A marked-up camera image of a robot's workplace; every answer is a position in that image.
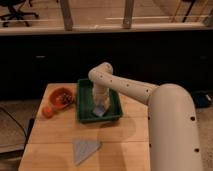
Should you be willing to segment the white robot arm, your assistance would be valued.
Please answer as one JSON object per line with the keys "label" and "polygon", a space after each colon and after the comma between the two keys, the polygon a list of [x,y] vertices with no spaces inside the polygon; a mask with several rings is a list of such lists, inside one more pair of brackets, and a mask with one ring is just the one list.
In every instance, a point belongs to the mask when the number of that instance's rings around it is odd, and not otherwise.
{"label": "white robot arm", "polygon": [[204,171],[195,105],[186,89],[115,76],[108,62],[92,68],[88,77],[96,102],[111,89],[148,107],[150,171]]}

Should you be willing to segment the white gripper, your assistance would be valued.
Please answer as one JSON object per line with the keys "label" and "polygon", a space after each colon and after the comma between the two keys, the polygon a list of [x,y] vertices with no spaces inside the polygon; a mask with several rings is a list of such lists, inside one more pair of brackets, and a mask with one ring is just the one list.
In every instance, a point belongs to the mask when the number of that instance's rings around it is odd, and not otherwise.
{"label": "white gripper", "polygon": [[96,106],[102,106],[105,110],[107,110],[110,106],[109,95],[107,93],[94,94],[93,100]]}

